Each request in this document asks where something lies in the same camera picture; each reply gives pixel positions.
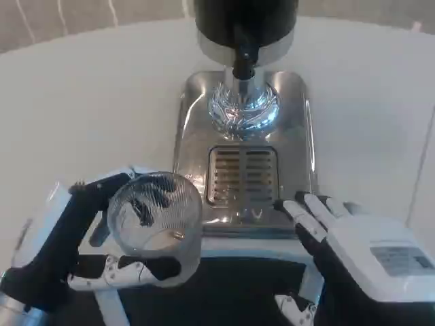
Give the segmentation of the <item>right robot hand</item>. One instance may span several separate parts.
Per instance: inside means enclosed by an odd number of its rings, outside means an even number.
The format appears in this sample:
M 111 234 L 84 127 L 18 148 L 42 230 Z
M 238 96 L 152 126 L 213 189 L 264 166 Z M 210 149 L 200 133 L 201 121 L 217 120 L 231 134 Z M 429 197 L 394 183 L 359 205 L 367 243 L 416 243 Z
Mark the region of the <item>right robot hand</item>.
M 410 228 L 310 192 L 273 206 L 294 224 L 324 281 L 318 302 L 275 296 L 289 324 L 434 324 L 434 257 Z

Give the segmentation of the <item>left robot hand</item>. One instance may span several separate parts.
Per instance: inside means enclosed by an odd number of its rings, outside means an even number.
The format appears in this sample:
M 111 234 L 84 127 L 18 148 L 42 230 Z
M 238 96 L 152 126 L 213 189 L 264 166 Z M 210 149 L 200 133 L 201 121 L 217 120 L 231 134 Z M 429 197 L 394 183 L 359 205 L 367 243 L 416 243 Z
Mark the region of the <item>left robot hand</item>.
M 201 255 L 201 196 L 185 177 L 125 168 L 57 185 L 28 225 L 2 294 L 54 312 L 73 291 L 173 287 Z

